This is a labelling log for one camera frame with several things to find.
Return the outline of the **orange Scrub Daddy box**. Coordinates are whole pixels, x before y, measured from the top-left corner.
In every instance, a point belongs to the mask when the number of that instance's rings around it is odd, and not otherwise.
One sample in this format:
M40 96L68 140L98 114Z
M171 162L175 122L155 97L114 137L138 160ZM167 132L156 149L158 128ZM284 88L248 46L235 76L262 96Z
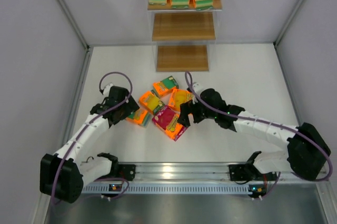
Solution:
M174 89L168 101L168 107L180 112L180 105L194 99L194 95L188 90Z

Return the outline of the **pink Scrub Mommy box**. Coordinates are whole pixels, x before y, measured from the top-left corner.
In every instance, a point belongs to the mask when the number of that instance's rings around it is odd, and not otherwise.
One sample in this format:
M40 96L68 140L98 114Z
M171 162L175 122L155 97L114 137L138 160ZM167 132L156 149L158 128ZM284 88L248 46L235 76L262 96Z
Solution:
M177 141L187 130L187 127L178 123L179 114L169 106L164 106L152 119L152 122L171 140Z

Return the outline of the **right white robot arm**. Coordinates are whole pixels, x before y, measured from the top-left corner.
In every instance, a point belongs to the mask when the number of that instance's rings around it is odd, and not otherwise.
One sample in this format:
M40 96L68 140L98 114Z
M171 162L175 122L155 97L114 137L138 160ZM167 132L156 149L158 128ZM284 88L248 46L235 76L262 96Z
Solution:
M262 119L245 108L227 104L214 89L202 90L200 95L180 105L178 122L188 128L192 115L194 123L213 120L223 129L264 140L279 148L276 152L254 152L246 161L251 176L258 173L292 172L307 181L319 181L325 164L331 165L331 150L315 126L304 122L300 126L277 124Z

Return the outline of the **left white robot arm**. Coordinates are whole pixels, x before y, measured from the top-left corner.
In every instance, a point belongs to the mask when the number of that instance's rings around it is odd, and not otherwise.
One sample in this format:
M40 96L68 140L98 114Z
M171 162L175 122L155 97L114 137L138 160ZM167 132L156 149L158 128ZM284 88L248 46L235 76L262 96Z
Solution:
M99 153L85 161L87 153L111 126L139 109L128 89L110 85L101 91L102 103L92 107L80 129L54 154L46 154L40 162L39 190L67 203L75 202L89 183L120 175L118 158Z

